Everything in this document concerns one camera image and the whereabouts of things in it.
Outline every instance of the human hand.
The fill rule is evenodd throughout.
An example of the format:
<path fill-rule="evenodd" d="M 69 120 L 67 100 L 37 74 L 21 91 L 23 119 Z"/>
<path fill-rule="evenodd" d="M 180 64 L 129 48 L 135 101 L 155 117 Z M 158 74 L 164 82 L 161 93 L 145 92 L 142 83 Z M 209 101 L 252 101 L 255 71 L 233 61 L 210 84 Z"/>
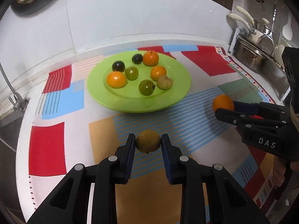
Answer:
<path fill-rule="evenodd" d="M 291 169 L 294 171 L 299 170 L 299 161 L 291 162 Z M 285 180 L 286 165 L 275 156 L 273 160 L 273 177 L 272 181 L 275 186 L 280 187 Z"/>

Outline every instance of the table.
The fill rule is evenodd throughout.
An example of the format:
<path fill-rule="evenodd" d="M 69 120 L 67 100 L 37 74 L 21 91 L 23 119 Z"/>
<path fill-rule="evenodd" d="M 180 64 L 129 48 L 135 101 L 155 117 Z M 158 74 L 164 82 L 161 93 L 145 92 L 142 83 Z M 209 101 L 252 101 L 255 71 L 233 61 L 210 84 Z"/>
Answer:
<path fill-rule="evenodd" d="M 221 47 L 165 45 L 131 50 L 150 49 L 177 59 L 192 78 L 187 96 L 158 112 L 121 113 L 91 98 L 86 89 L 90 71 L 116 52 L 49 73 L 32 122 L 24 117 L 26 126 L 17 150 L 18 195 L 26 220 L 75 164 L 99 163 L 113 155 L 129 133 L 137 135 L 144 129 L 168 133 L 172 144 L 199 164 L 222 164 L 264 214 L 271 210 L 273 156 L 243 144 L 234 126 L 216 120 L 211 104 L 223 93 L 241 102 L 274 103 L 272 97 Z M 119 224 L 179 222 L 181 186 L 168 184 L 161 149 L 149 154 L 136 151 L 131 179 L 116 187 L 116 200 Z M 207 202 L 206 216 L 209 222 Z"/>

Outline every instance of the screw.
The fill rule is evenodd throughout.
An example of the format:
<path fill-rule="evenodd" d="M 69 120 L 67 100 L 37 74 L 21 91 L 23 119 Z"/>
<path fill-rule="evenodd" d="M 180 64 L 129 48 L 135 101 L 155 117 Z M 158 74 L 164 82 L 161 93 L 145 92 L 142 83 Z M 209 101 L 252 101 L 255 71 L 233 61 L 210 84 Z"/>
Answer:
<path fill-rule="evenodd" d="M 188 161 L 189 157 L 187 157 L 187 156 L 180 156 L 180 160 L 181 161 Z"/>
<path fill-rule="evenodd" d="M 83 168 L 83 165 L 82 165 L 82 164 L 77 164 L 77 165 L 75 166 L 75 170 L 77 170 L 77 171 L 80 171 L 82 168 Z"/>
<path fill-rule="evenodd" d="M 219 163 L 216 163 L 216 164 L 214 165 L 214 168 L 217 169 L 217 170 L 222 170 L 222 169 L 223 169 L 222 165 L 219 164 Z"/>
<path fill-rule="evenodd" d="M 112 156 L 108 157 L 108 160 L 109 161 L 116 161 L 117 160 L 117 156 L 112 155 Z"/>

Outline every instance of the small orange fruit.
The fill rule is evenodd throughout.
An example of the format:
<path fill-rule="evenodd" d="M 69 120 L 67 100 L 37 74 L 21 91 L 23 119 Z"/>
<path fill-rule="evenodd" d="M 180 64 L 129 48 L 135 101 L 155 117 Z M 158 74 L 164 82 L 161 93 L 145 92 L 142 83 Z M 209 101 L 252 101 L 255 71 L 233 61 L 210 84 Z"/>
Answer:
<path fill-rule="evenodd" d="M 163 66 L 154 66 L 150 71 L 150 78 L 153 81 L 158 81 L 161 76 L 166 76 L 166 69 Z"/>
<path fill-rule="evenodd" d="M 159 62 L 159 55 L 156 51 L 149 50 L 143 55 L 143 63 L 147 66 L 155 66 Z"/>
<path fill-rule="evenodd" d="M 225 94 L 218 95 L 216 98 L 214 98 L 212 108 L 214 112 L 218 108 L 235 110 L 234 102 Z"/>
<path fill-rule="evenodd" d="M 125 86 L 127 79 L 120 71 L 112 71 L 108 74 L 106 82 L 110 87 L 121 88 Z"/>

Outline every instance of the green plate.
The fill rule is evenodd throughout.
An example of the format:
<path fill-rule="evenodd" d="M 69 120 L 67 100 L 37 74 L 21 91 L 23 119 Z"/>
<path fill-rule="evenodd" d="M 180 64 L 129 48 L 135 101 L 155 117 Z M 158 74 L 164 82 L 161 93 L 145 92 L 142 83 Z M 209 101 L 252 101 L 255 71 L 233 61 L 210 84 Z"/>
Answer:
<path fill-rule="evenodd" d="M 136 53 L 143 55 L 145 51 L 119 53 L 104 59 L 93 68 L 87 79 L 87 89 L 95 101 L 117 111 L 144 113 L 170 107 L 186 96 L 191 85 L 189 72 L 177 60 L 160 53 L 158 53 L 158 65 L 166 68 L 167 76 L 173 80 L 173 86 L 168 90 L 156 87 L 150 96 L 140 94 L 138 85 L 142 80 L 150 79 L 152 66 L 146 66 L 143 63 L 134 64 L 132 56 Z M 112 71 L 112 64 L 117 60 L 122 60 L 126 68 L 135 66 L 139 71 L 139 76 L 134 81 L 127 80 L 126 86 L 114 89 L 106 83 L 106 77 Z"/>

